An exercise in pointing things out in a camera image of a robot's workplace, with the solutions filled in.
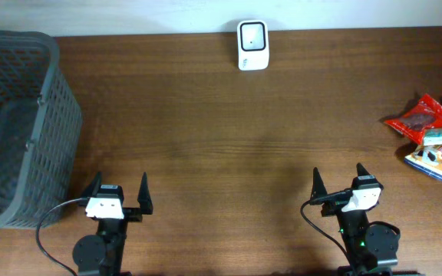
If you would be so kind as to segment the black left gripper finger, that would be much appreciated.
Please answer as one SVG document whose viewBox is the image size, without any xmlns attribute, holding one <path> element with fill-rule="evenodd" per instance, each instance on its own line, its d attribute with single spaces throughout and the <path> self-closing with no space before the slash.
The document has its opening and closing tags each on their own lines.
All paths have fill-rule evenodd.
<svg viewBox="0 0 442 276">
<path fill-rule="evenodd" d="M 140 209 L 152 209 L 153 202 L 150 196 L 147 173 L 144 172 L 140 181 L 140 189 L 137 196 Z"/>
<path fill-rule="evenodd" d="M 98 172 L 91 181 L 91 183 L 81 193 L 81 198 L 89 199 L 91 197 L 95 197 L 97 195 L 97 191 L 101 186 L 101 181 L 102 181 L 102 172 Z"/>
</svg>

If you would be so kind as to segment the green tissue pack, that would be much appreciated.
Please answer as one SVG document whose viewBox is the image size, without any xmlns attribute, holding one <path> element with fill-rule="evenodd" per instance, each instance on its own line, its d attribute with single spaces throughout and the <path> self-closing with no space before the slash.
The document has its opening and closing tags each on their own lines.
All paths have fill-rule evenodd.
<svg viewBox="0 0 442 276">
<path fill-rule="evenodd" d="M 422 144 L 424 146 L 442 145 L 442 128 L 428 129 L 424 133 Z"/>
</svg>

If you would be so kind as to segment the red candy bag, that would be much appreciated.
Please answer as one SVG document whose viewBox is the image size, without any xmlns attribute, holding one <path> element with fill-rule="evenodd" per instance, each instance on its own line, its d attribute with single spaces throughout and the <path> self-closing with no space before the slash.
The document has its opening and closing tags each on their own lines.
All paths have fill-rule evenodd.
<svg viewBox="0 0 442 276">
<path fill-rule="evenodd" d="M 385 120 L 384 123 L 421 145 L 427 130 L 442 128 L 442 106 L 433 97 L 425 94 L 404 115 Z"/>
</svg>

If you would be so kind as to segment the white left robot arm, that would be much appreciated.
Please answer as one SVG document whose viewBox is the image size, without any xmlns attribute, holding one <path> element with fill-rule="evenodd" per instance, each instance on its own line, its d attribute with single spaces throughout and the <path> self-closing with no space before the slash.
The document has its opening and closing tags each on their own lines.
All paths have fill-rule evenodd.
<svg viewBox="0 0 442 276">
<path fill-rule="evenodd" d="M 84 198 L 78 205 L 85 208 L 88 218 L 97 222 L 97 231 L 84 236 L 74 246 L 72 257 L 78 266 L 78 274 L 130 275 L 129 271 L 122 269 L 127 227 L 130 223 L 141 223 L 145 215 L 153 213 L 147 174 L 144 173 L 140 181 L 138 207 L 125 207 L 123 188 L 103 184 L 101 172 L 95 175 L 82 196 Z"/>
</svg>

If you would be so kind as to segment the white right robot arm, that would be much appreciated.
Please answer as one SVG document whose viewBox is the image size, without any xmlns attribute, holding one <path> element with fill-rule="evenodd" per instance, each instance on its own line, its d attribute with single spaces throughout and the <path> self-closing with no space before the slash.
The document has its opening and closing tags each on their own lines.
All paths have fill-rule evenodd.
<svg viewBox="0 0 442 276">
<path fill-rule="evenodd" d="M 336 245 L 348 261 L 338 275 L 392 275 L 397 265 L 400 229 L 387 222 L 368 220 L 367 212 L 378 206 L 383 185 L 362 164 L 351 186 L 329 193 L 317 168 L 312 172 L 312 192 L 304 205 L 320 205 L 321 216 L 336 217 L 342 243 Z"/>
</svg>

